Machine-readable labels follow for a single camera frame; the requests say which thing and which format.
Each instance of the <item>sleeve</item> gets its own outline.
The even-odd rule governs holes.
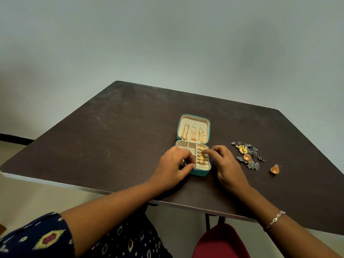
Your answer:
[[[71,232],[52,212],[0,239],[0,257],[75,257]]]

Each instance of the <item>jewelry box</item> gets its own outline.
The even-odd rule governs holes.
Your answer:
[[[210,137],[210,121],[206,118],[184,114],[181,116],[176,146],[191,151],[196,160],[196,166],[190,174],[206,176],[212,165],[207,154],[201,154],[202,147],[209,149],[207,143]]]

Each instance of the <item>bracelet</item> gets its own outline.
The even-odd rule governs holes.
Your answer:
[[[268,226],[265,227],[265,228],[263,229],[264,232],[266,232],[266,230],[267,230],[270,226],[272,226],[274,222],[277,221],[278,217],[280,217],[281,215],[284,215],[284,214],[285,214],[284,211],[280,211],[280,212],[277,214],[277,217],[275,217],[275,218],[273,219],[273,221],[272,221],[271,223],[269,223]]]

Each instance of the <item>wall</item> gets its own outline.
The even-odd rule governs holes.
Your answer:
[[[342,172],[344,0],[0,0],[0,133],[115,80],[279,109]]]

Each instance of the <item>wooden tabletop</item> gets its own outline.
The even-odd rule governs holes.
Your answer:
[[[210,147],[226,145],[234,156],[241,154],[233,141],[259,149],[266,160],[259,171],[241,165],[251,186],[271,203],[305,228],[344,235],[343,174],[281,112],[240,102],[114,82],[0,170],[14,178],[120,191],[152,175],[175,144],[186,113],[210,120]],[[275,164],[281,166],[277,175],[270,172]],[[153,202],[254,218],[218,184],[215,164],[207,177],[188,176]]]

